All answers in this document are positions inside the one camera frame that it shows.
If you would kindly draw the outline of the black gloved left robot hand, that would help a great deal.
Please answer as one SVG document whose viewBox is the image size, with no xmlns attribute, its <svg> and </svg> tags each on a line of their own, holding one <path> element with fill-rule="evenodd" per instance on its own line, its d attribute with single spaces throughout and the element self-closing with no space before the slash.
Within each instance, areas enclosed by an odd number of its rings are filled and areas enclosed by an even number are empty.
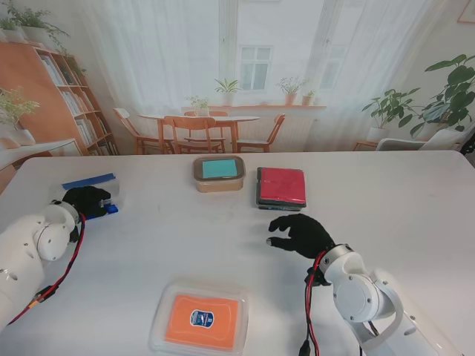
<svg viewBox="0 0 475 356">
<path fill-rule="evenodd" d="M 62 203 L 72 207 L 79 217 L 97 218 L 108 214 L 102 203 L 110 198 L 108 191 L 88 185 L 69 189 L 63 196 Z"/>
</svg>

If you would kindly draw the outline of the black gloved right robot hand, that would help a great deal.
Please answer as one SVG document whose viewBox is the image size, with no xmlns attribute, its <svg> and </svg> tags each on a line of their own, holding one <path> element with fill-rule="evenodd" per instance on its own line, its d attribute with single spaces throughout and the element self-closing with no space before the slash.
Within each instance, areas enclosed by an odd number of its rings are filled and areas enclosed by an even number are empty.
<svg viewBox="0 0 475 356">
<path fill-rule="evenodd" d="M 269 224 L 269 232 L 288 230 L 287 238 L 269 237 L 266 243 L 284 251 L 294 251 L 314 260 L 322 252 L 336 246 L 332 237 L 319 221 L 305 214 L 290 214 L 274 219 Z"/>
</svg>

